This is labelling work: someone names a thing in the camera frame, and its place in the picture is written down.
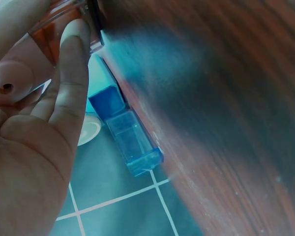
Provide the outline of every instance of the plastic box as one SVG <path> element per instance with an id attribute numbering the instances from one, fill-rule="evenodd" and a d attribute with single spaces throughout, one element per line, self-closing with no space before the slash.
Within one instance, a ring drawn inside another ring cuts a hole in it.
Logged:
<path id="1" fill-rule="evenodd" d="M 133 111 L 126 111 L 110 118 L 106 123 L 128 169 L 134 176 L 152 170 L 163 162 L 161 150 L 153 148 Z"/>
<path id="2" fill-rule="evenodd" d="M 105 62 L 98 55 L 91 55 L 89 64 L 88 99 L 102 120 L 126 108 L 119 87 Z"/>

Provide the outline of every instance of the wooden furniture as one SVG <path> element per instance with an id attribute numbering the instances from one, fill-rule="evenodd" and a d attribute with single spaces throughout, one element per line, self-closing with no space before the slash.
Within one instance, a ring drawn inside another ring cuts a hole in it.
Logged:
<path id="1" fill-rule="evenodd" d="M 205 235 L 295 236 L 295 0 L 100 0 L 105 58 Z"/>

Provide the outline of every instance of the round white object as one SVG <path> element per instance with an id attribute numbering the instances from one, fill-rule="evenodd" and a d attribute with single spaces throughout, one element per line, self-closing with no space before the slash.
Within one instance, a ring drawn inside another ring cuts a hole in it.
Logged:
<path id="1" fill-rule="evenodd" d="M 85 116 L 78 146 L 84 145 L 95 138 L 102 128 L 99 118 Z"/>

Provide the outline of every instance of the grout line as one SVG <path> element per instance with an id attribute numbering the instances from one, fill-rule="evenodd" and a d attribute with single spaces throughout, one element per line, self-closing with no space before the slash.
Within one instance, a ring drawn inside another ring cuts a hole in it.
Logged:
<path id="1" fill-rule="evenodd" d="M 71 214 L 64 215 L 64 216 L 60 216 L 60 217 L 58 217 L 58 218 L 56 219 L 56 221 L 64 220 L 64 219 L 67 219 L 67 218 L 70 218 L 70 217 L 73 217 L 73 216 L 80 216 L 80 214 L 84 214 L 84 213 L 90 212 L 90 211 L 92 211 L 92 210 L 99 209 L 99 208 L 105 207 L 105 206 L 107 206 L 107 205 L 110 205 L 110 204 L 113 204 L 113 203 L 120 202 L 120 201 L 122 201 L 122 200 L 125 200 L 125 199 L 128 199 L 128 198 L 131 198 L 131 197 L 136 196 L 136 195 L 141 194 L 141 193 L 144 193 L 144 192 L 146 192 L 146 191 L 149 191 L 149 190 L 151 190 L 151 189 L 153 189 L 153 188 L 156 188 L 156 187 L 158 187 L 158 186 L 160 186 L 160 185 L 163 185 L 163 184 L 165 184 L 165 183 L 168 183 L 168 182 L 169 182 L 169 180 L 166 179 L 166 180 L 163 180 L 163 181 L 158 182 L 158 183 L 156 183 L 156 184 L 153 184 L 153 185 L 151 185 L 151 186 L 149 186 L 149 187 L 146 187 L 146 188 L 140 189 L 140 190 L 138 190 L 138 191 L 136 191 L 136 192 L 133 192 L 133 193 L 130 193 L 130 194 L 127 194 L 127 195 L 121 196 L 121 197 L 119 197 L 119 198 L 116 198 L 116 199 L 113 199 L 113 200 L 109 200 L 109 201 L 106 201 L 106 202 L 103 202 L 103 203 L 100 203 L 100 204 L 97 204 L 97 205 L 91 206 L 91 207 L 89 207 L 89 208 L 85 208 L 85 209 L 83 209 L 83 210 L 78 210 L 77 207 L 75 208 L 76 203 L 75 203 L 75 200 L 74 200 L 74 204 L 73 204 L 73 206 L 75 205 L 75 206 L 74 206 L 74 210 L 75 210 L 75 212 L 74 212 L 74 213 L 71 213 Z M 71 189 L 71 190 L 70 190 L 70 194 L 71 194 L 71 198 L 72 198 L 72 201 L 73 201 L 74 197 L 72 197 L 72 196 L 73 196 L 73 193 L 71 193 L 71 191 L 72 191 L 71 185 L 69 185 L 69 189 Z"/>
<path id="2" fill-rule="evenodd" d="M 152 180 L 153 180 L 154 185 L 156 185 L 155 188 L 156 188 L 157 195 L 158 195 L 159 200 L 161 201 L 161 204 L 162 204 L 162 206 L 163 206 L 163 208 L 164 208 L 164 210 L 165 210 L 165 213 L 166 213 L 166 215 L 167 215 L 167 217 L 168 217 L 168 220 L 169 220 L 169 222 L 170 222 L 170 224 L 171 224 L 171 226 L 172 226 L 172 228 L 173 228 L 174 235 L 175 235 L 175 236 L 179 236 L 179 234 L 178 234 L 178 232 L 177 232 L 177 229 L 176 229 L 176 226 L 175 226 L 175 224 L 174 224 L 173 218 L 172 218 L 172 216 L 171 216 L 171 213 L 169 212 L 169 210 L 168 210 L 168 208 L 167 208 L 167 205 L 166 205 L 166 203 L 165 203 L 165 201 L 164 201 L 163 195 L 162 195 L 162 193 L 161 193 L 161 190 L 159 189 L 159 185 L 157 185 L 157 182 L 156 182 L 156 178 L 155 178 L 154 172 L 153 172 L 153 171 L 149 171 L 149 173 L 151 174 L 151 177 L 152 177 Z"/>
<path id="3" fill-rule="evenodd" d="M 104 203 L 100 203 L 100 204 L 97 204 L 95 206 L 91 206 L 89 208 L 86 208 L 84 210 L 81 210 L 79 213 L 80 214 L 83 214 L 83 213 L 87 213 L 89 211 L 92 211 L 92 210 L 95 210 L 95 209 L 99 209 L 99 208 L 102 208 L 102 207 L 105 207 L 105 206 L 108 206 L 110 204 L 113 204 L 113 203 L 117 203 L 117 202 L 120 202 L 122 200 L 125 200 L 125 199 L 128 199 L 128 198 L 131 198 L 133 196 L 136 196 L 136 195 L 139 195 L 141 193 L 144 193 L 144 192 L 147 192 L 151 189 L 153 189 L 155 186 L 154 185 L 151 185 L 149 187 L 146 187 L 146 188 L 143 188 L 143 189 L 140 189 L 136 192 L 133 192 L 133 193 L 130 193 L 130 194 L 127 194 L 127 195 L 124 195 L 122 197 L 119 197 L 119 198 L 115 198 L 115 199 L 112 199 L 112 200 L 109 200 L 107 202 L 104 202 Z"/>
<path id="4" fill-rule="evenodd" d="M 75 202 L 75 198 L 74 198 L 74 195 L 73 195 L 73 191 L 72 191 L 71 183 L 69 183 L 69 191 L 70 191 L 70 195 L 71 195 L 71 199 L 72 199 L 72 203 L 73 203 L 74 211 L 75 211 L 75 214 L 76 214 L 76 216 L 77 216 L 77 218 L 78 218 L 78 222 L 79 222 L 79 227 L 80 227 L 81 235 L 82 235 L 82 236 L 86 236 L 86 235 L 85 235 L 84 228 L 83 228 L 83 223 L 82 223 L 81 216 L 80 216 L 80 214 L 78 213 L 79 210 L 78 210 L 77 203 Z"/>
<path id="5" fill-rule="evenodd" d="M 74 213 L 71 213 L 71 214 L 67 214 L 67 215 L 63 215 L 63 216 L 60 216 L 56 219 L 56 221 L 59 221 L 59 220 L 64 220 L 64 219 L 67 219 L 67 218 L 71 218 L 73 216 L 77 216 L 77 213 L 74 212 Z"/>

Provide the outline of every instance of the tile floor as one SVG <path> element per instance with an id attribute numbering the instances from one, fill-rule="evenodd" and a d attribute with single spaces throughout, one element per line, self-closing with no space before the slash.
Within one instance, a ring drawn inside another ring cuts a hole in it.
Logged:
<path id="1" fill-rule="evenodd" d="M 78 148 L 50 236 L 201 236 L 161 168 L 133 177 L 107 127 Z"/>

